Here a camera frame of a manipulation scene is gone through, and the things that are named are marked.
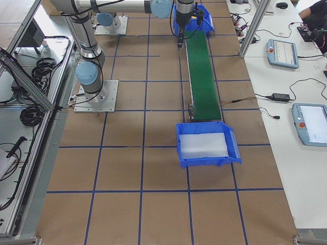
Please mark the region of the far blue plastic bin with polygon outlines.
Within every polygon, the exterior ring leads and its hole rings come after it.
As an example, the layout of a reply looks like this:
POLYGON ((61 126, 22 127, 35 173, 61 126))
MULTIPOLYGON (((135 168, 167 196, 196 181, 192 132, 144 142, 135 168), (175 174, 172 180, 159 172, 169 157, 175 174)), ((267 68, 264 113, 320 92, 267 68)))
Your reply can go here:
MULTIPOLYGON (((215 31, 215 27, 213 24, 212 16, 206 9, 206 7, 200 3, 195 3, 194 4, 195 10, 198 12, 201 10, 203 12, 203 20, 200 24, 200 27, 198 28, 198 17, 197 16, 192 16, 191 20, 189 21, 189 24, 185 27, 186 31, 204 31, 206 35, 208 35, 209 32, 215 31)), ((176 4, 173 6, 173 32, 175 35, 178 35, 178 29, 179 25, 176 22, 176 4)))

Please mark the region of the black power adapter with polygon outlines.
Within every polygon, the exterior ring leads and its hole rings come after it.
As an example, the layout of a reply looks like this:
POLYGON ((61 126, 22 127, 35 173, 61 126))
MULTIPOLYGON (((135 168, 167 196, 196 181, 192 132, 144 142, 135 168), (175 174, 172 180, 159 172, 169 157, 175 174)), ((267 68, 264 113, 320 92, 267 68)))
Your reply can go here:
POLYGON ((272 95, 266 96, 267 99, 278 102, 289 102, 291 101, 289 94, 284 93, 273 93, 272 95))

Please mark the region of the blue bin with white foam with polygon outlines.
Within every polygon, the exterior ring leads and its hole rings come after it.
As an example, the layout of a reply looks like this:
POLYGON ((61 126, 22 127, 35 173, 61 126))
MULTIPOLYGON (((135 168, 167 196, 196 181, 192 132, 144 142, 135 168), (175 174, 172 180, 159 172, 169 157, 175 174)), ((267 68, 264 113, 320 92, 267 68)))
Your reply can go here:
POLYGON ((242 163, 235 132, 221 121, 177 124, 176 136, 183 168, 242 163))

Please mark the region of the near teach pendant tablet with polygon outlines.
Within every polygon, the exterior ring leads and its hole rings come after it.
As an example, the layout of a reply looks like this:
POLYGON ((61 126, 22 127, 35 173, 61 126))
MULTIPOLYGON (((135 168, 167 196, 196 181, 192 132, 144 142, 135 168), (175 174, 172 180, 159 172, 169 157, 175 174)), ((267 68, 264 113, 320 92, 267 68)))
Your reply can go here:
POLYGON ((326 147, 326 105, 294 103, 292 115, 304 145, 326 147))

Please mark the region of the aluminium frame post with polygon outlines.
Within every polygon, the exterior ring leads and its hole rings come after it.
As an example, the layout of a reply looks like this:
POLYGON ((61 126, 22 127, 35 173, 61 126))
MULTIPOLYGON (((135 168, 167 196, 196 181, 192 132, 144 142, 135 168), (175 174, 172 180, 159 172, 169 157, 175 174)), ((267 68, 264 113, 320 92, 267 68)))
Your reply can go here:
POLYGON ((241 45, 240 52, 239 52, 239 56, 241 58, 245 57, 250 45, 252 44, 253 37, 259 28, 259 25, 265 15, 265 12, 269 4, 270 4, 270 0, 263 0, 260 2, 258 9, 254 14, 254 17, 250 24, 249 30, 247 31, 246 37, 241 45))

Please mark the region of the green conveyor belt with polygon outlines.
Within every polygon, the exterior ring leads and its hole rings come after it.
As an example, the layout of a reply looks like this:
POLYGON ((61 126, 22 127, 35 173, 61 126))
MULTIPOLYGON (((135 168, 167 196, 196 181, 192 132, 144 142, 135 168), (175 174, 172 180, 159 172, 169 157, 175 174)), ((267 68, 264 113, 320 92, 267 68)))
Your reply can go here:
POLYGON ((185 44, 191 89, 191 103, 188 104, 190 120, 220 120, 217 86, 205 31, 197 31, 185 44))

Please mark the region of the far teach pendant tablet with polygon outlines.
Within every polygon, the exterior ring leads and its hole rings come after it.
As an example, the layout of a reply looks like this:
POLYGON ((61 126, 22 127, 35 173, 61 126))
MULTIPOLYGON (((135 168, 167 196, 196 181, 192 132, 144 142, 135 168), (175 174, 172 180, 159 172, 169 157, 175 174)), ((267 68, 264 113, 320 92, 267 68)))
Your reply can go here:
POLYGON ((299 68, 295 43, 269 39, 266 44, 266 49, 269 64, 290 69, 299 68))

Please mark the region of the teach pendant tablet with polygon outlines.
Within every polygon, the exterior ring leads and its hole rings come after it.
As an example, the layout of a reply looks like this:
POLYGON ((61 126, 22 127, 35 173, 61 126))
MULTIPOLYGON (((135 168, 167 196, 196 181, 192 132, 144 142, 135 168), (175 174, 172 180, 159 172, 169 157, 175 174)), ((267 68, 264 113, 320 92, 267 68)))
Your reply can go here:
POLYGON ((269 39, 266 44, 266 49, 269 64, 290 69, 299 68, 295 43, 269 39))
POLYGON ((294 103, 292 115, 304 145, 326 147, 326 105, 294 103))

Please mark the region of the white foam pad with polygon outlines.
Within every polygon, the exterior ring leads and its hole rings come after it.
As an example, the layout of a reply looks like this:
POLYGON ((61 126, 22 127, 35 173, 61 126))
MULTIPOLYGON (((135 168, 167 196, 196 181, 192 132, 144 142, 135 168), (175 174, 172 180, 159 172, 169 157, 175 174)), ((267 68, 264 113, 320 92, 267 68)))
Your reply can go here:
POLYGON ((180 143, 183 159, 228 156, 224 133, 182 134, 180 143))

